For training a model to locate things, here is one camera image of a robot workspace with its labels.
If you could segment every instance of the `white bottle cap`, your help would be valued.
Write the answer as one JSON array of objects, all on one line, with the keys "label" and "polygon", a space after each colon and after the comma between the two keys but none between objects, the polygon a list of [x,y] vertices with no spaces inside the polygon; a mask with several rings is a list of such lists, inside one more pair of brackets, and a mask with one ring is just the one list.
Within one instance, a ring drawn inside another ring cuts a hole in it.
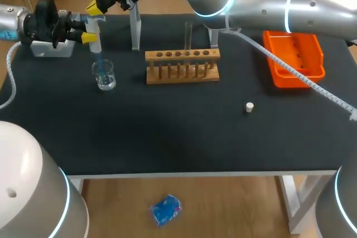
[{"label": "white bottle cap", "polygon": [[253,108],[254,108],[254,104],[253,103],[247,103],[245,105],[245,110],[247,111],[247,113],[251,113]]}]

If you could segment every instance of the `black table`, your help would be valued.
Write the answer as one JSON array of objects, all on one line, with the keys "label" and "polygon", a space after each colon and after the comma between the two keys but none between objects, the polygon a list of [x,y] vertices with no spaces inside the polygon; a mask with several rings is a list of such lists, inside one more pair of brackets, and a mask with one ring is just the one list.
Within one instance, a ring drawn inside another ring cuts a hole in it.
[{"label": "black table", "polygon": [[[0,120],[28,130],[66,174],[87,177],[333,171],[357,148],[357,123],[346,111],[310,89],[277,89],[266,57],[239,37],[219,36],[219,82],[146,85],[144,52],[183,49],[187,20],[195,19],[142,16],[141,51],[132,52],[129,18],[108,16],[103,58],[117,80],[109,92],[97,88],[88,46],[62,59],[21,47],[12,65],[18,92]],[[262,43],[261,31],[243,32]],[[357,105],[357,66],[345,42],[319,41],[320,85]],[[195,21],[192,48],[208,47],[207,29]],[[7,78],[1,103],[10,91]]]}]

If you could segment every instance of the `orange tray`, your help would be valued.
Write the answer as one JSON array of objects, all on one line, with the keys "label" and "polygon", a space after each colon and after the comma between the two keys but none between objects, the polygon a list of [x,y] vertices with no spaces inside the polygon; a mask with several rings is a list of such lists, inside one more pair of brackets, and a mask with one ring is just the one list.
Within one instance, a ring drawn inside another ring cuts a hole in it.
[{"label": "orange tray", "polygon": [[[264,31],[264,46],[296,71],[313,82],[325,77],[324,54],[315,35]],[[275,86],[308,88],[309,86],[268,57]]]}]

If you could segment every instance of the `glass beaker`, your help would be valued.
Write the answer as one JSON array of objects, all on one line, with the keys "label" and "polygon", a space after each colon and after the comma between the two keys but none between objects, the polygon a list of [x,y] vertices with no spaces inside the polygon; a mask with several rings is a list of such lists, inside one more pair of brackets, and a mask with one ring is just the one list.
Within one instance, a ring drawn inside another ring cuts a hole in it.
[{"label": "glass beaker", "polygon": [[91,66],[91,72],[97,80],[101,90],[114,89],[117,82],[114,76],[114,65],[108,60],[99,60]]}]

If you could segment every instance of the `robotic arm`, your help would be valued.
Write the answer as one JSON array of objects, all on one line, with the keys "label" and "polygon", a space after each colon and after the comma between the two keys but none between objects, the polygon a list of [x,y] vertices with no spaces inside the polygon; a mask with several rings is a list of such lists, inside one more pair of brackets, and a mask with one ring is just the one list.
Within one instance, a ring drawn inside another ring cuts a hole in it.
[{"label": "robotic arm", "polygon": [[[129,0],[94,0],[92,15],[104,14],[118,1],[124,10]],[[225,28],[229,13],[232,28],[317,33],[357,39],[357,0],[187,0],[210,29]]]},{"label": "robotic arm", "polygon": [[97,39],[95,33],[86,33],[84,22],[71,20],[71,12],[58,12],[53,0],[41,0],[34,13],[25,7],[0,4],[0,40],[52,43],[73,40],[80,43]]},{"label": "robotic arm", "polygon": [[[123,10],[138,0],[94,0],[87,8],[91,16],[104,14],[119,2]],[[357,39],[357,0],[187,0],[203,24],[210,29],[225,28],[229,14],[231,28],[252,28],[286,32],[317,33]],[[41,1],[35,13],[23,7],[0,5],[0,40],[51,42],[65,39],[81,43],[94,40],[85,26],[59,16],[51,1]]]}]

